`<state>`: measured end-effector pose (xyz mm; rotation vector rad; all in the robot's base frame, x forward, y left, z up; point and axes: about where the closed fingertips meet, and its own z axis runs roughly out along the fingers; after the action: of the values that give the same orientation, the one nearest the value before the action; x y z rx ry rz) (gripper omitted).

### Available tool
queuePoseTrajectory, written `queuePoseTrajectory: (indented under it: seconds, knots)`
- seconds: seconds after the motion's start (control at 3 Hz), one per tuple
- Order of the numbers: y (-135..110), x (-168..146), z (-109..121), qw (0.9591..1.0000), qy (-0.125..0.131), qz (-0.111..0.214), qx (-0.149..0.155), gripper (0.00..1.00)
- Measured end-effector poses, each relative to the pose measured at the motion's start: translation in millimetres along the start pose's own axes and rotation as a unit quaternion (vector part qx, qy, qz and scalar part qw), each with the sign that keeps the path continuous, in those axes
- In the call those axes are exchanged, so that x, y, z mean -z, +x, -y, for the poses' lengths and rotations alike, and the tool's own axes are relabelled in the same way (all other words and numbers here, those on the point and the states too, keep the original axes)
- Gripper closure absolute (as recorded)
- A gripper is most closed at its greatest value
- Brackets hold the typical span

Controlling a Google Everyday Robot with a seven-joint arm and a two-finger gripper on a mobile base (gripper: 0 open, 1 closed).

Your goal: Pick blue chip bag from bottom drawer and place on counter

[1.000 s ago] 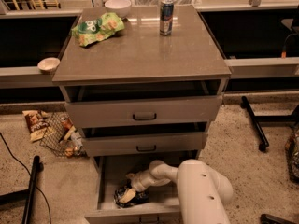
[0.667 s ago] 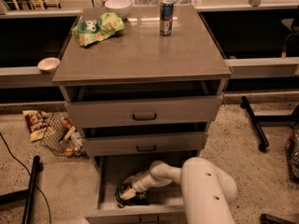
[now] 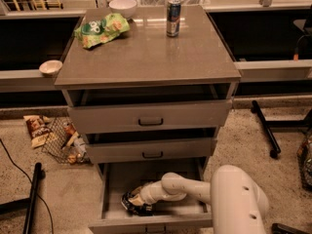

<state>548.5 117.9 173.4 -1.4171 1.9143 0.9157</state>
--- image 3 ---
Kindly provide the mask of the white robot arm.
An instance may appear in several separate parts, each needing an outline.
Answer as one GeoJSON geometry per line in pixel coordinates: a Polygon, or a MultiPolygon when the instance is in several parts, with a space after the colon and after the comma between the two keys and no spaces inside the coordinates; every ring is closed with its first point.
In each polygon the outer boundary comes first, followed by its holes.
{"type": "Polygon", "coordinates": [[[146,207],[186,196],[211,206],[214,234],[266,234],[263,219],[269,209],[268,198],[245,171],[232,165],[219,167],[210,182],[166,173],[135,189],[128,202],[146,207]]]}

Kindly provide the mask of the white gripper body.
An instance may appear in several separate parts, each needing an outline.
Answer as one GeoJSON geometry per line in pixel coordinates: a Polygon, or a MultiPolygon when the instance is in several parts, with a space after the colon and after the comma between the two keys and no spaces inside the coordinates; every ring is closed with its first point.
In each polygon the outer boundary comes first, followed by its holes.
{"type": "Polygon", "coordinates": [[[159,201],[175,202],[183,200],[185,193],[170,194],[167,192],[160,181],[144,184],[139,192],[139,198],[143,204],[153,205],[159,201]]]}

